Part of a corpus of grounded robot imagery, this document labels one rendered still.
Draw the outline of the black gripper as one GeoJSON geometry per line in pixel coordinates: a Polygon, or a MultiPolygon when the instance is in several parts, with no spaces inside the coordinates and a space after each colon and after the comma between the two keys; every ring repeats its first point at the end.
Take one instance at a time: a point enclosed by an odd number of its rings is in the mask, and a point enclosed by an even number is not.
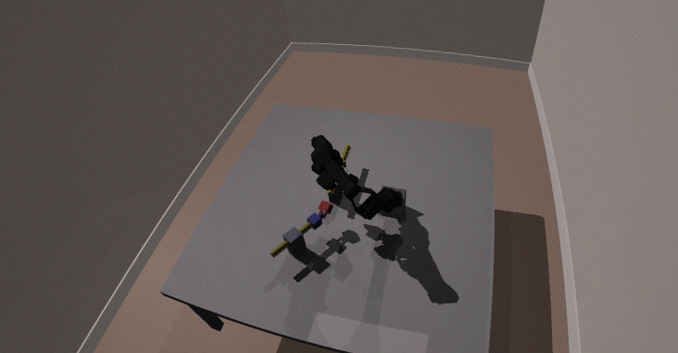
{"type": "MultiPolygon", "coordinates": [[[[342,163],[340,164],[340,166],[342,166],[343,163],[344,163],[344,162],[342,162],[342,163]]],[[[311,170],[312,170],[314,173],[316,173],[317,175],[320,175],[322,172],[324,172],[324,169],[325,169],[324,167],[319,166],[319,165],[316,165],[316,164],[312,164],[312,166],[311,166],[311,170]]],[[[326,169],[325,169],[325,170],[326,170],[326,169]]],[[[352,174],[349,174],[349,176],[352,178],[352,180],[353,180],[354,182],[358,183],[358,177],[356,177],[356,176],[354,176],[354,175],[352,175],[352,174]]]]}

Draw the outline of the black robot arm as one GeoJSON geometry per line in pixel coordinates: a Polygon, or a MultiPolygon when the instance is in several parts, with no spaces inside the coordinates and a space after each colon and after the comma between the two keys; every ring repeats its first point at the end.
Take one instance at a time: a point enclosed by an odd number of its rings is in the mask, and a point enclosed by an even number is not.
{"type": "Polygon", "coordinates": [[[371,220],[380,209],[390,213],[395,207],[401,207],[403,200],[401,193],[393,189],[384,188],[377,194],[371,188],[360,187],[340,166],[343,159],[340,153],[333,149],[332,145],[323,135],[313,137],[311,145],[315,149],[311,153],[311,160],[314,164],[324,167],[324,172],[316,179],[316,182],[326,190],[333,190],[338,186],[343,194],[352,202],[356,213],[365,219],[371,220]],[[358,208],[353,198],[359,193],[364,192],[371,196],[358,208]]]}

